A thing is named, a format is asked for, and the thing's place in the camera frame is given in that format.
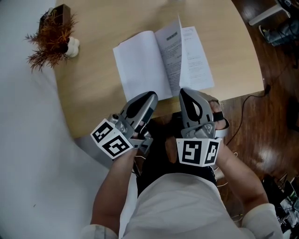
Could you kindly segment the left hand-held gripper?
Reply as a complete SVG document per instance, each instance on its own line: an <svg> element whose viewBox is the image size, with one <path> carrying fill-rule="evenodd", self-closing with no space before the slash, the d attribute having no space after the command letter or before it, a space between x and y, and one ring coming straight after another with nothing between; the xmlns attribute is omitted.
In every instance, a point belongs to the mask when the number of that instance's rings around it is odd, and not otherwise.
<svg viewBox="0 0 299 239"><path fill-rule="evenodd" d="M111 114L108 119L103 119L90 133L91 138L113 160L133 148L147 153L153 138L145 127L157 103L158 96L154 91L137 95L126 103L121 114Z"/></svg>

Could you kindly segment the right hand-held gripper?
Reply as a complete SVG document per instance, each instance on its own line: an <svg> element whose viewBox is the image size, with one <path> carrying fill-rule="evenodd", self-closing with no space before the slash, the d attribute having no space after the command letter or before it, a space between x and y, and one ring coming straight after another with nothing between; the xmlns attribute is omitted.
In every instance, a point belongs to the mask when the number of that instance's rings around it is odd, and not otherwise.
<svg viewBox="0 0 299 239"><path fill-rule="evenodd" d="M196 90L183 88L179 93L184 128L176 139L179 162L196 167L216 162L222 139L216 138L209 103Z"/></svg>

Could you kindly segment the white printed booklet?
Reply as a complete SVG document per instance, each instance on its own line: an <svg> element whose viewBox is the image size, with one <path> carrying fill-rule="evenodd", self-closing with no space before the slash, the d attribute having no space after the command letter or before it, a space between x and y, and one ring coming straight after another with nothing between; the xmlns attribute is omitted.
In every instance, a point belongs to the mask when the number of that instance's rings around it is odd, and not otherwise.
<svg viewBox="0 0 299 239"><path fill-rule="evenodd" d="M154 91L159 100L181 88L214 87L208 61L194 26L180 20L156 31L143 31L113 49L126 100Z"/></svg>

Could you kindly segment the person's right forearm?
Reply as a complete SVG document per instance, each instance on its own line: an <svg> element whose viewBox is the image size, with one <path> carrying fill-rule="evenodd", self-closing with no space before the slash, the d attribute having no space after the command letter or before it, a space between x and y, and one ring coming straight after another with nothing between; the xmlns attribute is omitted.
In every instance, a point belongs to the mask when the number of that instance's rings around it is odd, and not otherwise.
<svg viewBox="0 0 299 239"><path fill-rule="evenodd" d="M216 164L224 174L233 194L241 202L244 213L269 202L257 175L222 141Z"/></svg>

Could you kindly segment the person's left forearm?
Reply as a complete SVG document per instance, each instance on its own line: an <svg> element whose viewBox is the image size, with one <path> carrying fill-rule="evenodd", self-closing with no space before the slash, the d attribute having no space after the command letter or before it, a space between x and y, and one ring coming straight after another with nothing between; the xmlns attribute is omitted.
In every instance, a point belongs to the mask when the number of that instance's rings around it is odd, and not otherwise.
<svg viewBox="0 0 299 239"><path fill-rule="evenodd" d="M136 149L118 157L100 186L92 210L92 225L102 225L119 234L121 212L124 208Z"/></svg>

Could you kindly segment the person's left hand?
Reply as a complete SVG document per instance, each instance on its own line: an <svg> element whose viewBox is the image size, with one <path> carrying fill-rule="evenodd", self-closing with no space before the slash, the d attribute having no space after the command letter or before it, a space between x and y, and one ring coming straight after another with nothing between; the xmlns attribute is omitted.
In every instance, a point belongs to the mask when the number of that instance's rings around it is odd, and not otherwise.
<svg viewBox="0 0 299 239"><path fill-rule="evenodd" d="M138 126L134 129L133 138L142 139L147 132L147 123L142 120L139 122Z"/></svg>

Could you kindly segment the person's right hand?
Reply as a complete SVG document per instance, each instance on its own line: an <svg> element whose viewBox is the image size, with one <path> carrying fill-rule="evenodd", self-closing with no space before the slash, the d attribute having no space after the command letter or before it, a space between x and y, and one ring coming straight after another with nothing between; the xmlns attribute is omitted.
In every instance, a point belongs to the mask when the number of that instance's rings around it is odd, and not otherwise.
<svg viewBox="0 0 299 239"><path fill-rule="evenodd" d="M218 99L202 93L202 97L209 103L212 115L213 122L215 123L215 137L216 138L225 138L229 130L229 122L224 117L223 111L221 109Z"/></svg>

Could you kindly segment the person's black trousers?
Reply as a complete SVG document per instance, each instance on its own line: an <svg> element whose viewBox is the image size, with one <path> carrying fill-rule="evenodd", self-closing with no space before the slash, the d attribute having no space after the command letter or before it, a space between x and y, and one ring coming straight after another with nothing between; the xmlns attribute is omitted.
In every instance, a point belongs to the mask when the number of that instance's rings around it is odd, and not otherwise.
<svg viewBox="0 0 299 239"><path fill-rule="evenodd" d="M138 195L140 195L150 184L165 174L184 173L202 177L214 184L216 179L211 167L195 167L181 164L176 155L175 162L169 161L166 153L165 142L168 137L181 137L181 130L184 128L182 113L176 112L172 115L169 123L162 125L153 119L147 125L147 130L153 138L149 154L142 165L142 173L136 178Z"/></svg>

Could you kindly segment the person's white shirt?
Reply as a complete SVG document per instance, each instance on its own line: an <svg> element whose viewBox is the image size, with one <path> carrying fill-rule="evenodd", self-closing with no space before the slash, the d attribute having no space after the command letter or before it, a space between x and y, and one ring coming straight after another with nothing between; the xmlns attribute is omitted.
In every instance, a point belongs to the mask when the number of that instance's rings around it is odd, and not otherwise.
<svg viewBox="0 0 299 239"><path fill-rule="evenodd" d="M283 239L283 233L274 205L250 210L238 227L212 182L175 173L139 195L122 239Z"/></svg>

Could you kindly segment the dried brown plant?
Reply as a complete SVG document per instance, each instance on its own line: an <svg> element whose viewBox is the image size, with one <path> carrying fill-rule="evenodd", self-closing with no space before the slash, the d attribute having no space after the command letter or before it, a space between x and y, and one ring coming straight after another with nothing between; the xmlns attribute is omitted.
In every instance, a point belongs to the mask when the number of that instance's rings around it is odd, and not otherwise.
<svg viewBox="0 0 299 239"><path fill-rule="evenodd" d="M39 20L38 30L25 36L25 40L36 46L33 54L27 58L32 71L42 71L45 66L54 68L61 61L70 59L66 52L69 38L74 32L73 27L77 23L76 15L71 14L69 21L63 25L58 22L57 13L57 10L45 13Z"/></svg>

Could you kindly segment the white-framed table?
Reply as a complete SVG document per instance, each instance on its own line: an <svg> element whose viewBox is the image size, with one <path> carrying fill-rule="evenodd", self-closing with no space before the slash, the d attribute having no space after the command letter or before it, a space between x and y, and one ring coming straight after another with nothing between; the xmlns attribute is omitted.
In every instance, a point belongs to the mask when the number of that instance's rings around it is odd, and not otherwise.
<svg viewBox="0 0 299 239"><path fill-rule="evenodd" d="M291 14L286 10L285 7L283 7L283 4L285 3L285 0L275 0L275 5L270 7L269 9L267 9L266 11L262 12L261 14L259 14L258 16L256 16L255 18L251 19L248 24L250 26L254 26L256 24L258 24L259 22L265 20L266 18L280 12L283 11L286 13L287 17L290 18Z"/></svg>

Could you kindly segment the dark brown wooden box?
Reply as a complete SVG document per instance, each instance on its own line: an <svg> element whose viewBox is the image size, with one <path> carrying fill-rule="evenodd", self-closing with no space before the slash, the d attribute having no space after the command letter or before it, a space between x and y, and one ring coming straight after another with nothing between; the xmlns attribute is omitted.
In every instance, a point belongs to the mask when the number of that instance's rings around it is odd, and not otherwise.
<svg viewBox="0 0 299 239"><path fill-rule="evenodd" d="M58 26L64 26L71 21L71 9L65 4L55 8L49 8L40 18L39 30L41 30L51 18Z"/></svg>

